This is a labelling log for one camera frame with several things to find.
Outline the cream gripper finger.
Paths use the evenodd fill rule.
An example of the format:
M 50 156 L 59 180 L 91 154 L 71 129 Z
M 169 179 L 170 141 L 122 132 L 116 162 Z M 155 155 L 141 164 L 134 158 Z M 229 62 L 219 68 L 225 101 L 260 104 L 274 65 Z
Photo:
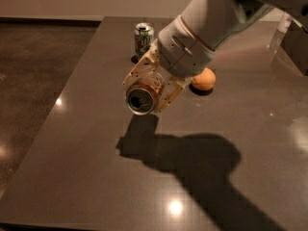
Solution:
M 154 71 L 159 66 L 158 41 L 155 39 L 149 50 L 139 59 L 122 82 L 123 87 L 131 86 L 136 80 Z
M 167 76 L 162 95 L 159 98 L 155 113 L 161 113 L 168 108 L 184 91 L 185 87 L 191 82 L 191 78 L 179 78 Z

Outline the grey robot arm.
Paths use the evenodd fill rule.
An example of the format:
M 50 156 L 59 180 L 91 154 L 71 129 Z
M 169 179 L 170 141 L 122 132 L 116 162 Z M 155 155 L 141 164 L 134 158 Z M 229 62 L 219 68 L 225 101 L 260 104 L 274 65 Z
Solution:
M 192 0 L 125 77 L 127 106 L 143 116 L 167 108 L 187 85 L 210 90 L 216 76 L 207 64 L 228 39 L 274 8 L 306 29 L 307 7 L 308 0 Z

